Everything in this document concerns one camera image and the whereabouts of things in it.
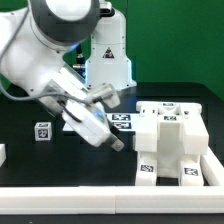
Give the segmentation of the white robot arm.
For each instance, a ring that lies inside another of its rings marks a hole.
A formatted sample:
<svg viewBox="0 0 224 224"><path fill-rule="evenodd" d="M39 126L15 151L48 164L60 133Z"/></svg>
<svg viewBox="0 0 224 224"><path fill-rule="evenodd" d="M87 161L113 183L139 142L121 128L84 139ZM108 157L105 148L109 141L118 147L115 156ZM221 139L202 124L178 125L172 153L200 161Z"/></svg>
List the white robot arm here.
<svg viewBox="0 0 224 224"><path fill-rule="evenodd" d="M104 108L136 85L126 19L107 0L27 0L0 13L0 74L86 142L124 147Z"/></svg>

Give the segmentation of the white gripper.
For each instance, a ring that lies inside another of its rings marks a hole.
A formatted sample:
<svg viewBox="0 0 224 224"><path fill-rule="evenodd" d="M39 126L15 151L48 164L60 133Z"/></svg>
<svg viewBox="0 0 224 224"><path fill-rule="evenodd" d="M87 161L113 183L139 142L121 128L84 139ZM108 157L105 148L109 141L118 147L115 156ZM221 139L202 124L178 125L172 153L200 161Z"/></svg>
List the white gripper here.
<svg viewBox="0 0 224 224"><path fill-rule="evenodd" d="M85 106L68 100L62 117L90 145L99 147L107 143L116 151L124 148L124 143L119 138L120 131L108 121L101 103Z"/></svg>

